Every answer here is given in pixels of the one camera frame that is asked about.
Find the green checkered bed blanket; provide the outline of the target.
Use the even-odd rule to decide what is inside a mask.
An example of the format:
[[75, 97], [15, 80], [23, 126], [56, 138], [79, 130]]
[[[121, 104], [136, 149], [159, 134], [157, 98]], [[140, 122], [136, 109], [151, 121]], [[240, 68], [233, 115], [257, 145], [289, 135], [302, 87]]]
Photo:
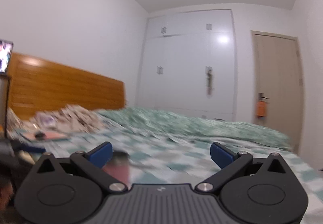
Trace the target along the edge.
[[[105, 192], [69, 157], [103, 142], [129, 154], [127, 192]], [[253, 162], [219, 192], [195, 186], [221, 169], [218, 142]], [[295, 154], [226, 137], [179, 137], [118, 129], [49, 141], [18, 189], [26, 223], [322, 223], [322, 179]]]

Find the teal fuzzy blanket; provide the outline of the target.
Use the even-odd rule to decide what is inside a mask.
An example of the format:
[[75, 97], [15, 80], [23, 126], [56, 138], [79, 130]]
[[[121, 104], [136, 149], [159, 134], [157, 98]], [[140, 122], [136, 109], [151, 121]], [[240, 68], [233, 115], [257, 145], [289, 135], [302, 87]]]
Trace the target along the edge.
[[248, 122], [203, 119], [170, 111], [135, 107], [118, 110], [99, 109], [96, 113], [125, 128], [139, 129], [149, 133], [198, 138], [227, 137], [271, 148], [292, 150], [291, 141], [287, 135]]

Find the white wardrobe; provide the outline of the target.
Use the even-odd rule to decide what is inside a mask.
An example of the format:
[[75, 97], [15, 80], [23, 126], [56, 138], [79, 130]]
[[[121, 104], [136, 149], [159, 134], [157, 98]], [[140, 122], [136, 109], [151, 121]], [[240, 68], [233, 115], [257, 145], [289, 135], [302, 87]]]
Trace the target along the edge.
[[188, 11], [150, 18], [136, 105], [233, 121], [235, 63], [231, 10]]

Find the pink book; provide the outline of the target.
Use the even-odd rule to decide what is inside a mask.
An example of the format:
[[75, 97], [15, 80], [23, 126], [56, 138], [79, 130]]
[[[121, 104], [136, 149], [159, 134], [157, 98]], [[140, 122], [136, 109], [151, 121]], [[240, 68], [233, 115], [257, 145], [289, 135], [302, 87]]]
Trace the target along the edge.
[[69, 138], [68, 135], [55, 131], [24, 132], [21, 135], [31, 142], [60, 141]]

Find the floral patterned pillow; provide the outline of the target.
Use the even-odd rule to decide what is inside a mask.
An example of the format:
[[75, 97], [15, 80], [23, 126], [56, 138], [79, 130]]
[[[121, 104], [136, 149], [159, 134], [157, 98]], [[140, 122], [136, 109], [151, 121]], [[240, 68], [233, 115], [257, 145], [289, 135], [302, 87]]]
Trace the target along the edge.
[[8, 130], [23, 129], [53, 130], [62, 133], [85, 132], [92, 133], [105, 127], [100, 116], [92, 110], [87, 110], [80, 105], [66, 105], [55, 111], [38, 111], [27, 119], [20, 119], [12, 109], [7, 109]]

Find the wooden headboard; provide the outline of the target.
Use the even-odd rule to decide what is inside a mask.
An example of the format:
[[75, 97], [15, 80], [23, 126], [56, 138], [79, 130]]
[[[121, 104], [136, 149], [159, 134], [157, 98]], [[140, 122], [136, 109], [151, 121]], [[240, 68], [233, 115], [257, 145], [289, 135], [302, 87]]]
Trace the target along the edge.
[[125, 107], [124, 83], [96, 73], [13, 53], [8, 74], [8, 106], [21, 119], [68, 104], [88, 110]]

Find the pink steel cup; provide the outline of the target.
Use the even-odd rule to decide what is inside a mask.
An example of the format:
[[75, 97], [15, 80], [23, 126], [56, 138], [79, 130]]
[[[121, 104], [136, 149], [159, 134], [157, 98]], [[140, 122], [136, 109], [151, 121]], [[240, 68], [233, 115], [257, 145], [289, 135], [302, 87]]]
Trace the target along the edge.
[[103, 166], [102, 170], [126, 186], [130, 185], [129, 154], [114, 151], [112, 158]]

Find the beige door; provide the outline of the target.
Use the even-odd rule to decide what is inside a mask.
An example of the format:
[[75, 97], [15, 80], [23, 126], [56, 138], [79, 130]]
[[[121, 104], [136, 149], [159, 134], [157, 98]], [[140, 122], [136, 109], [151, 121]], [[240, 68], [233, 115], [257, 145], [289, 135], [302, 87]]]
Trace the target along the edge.
[[[301, 143], [304, 114], [303, 68], [296, 37], [252, 31], [255, 58], [254, 122], [290, 138], [292, 151]], [[265, 118], [256, 116], [258, 101], [267, 102]]]

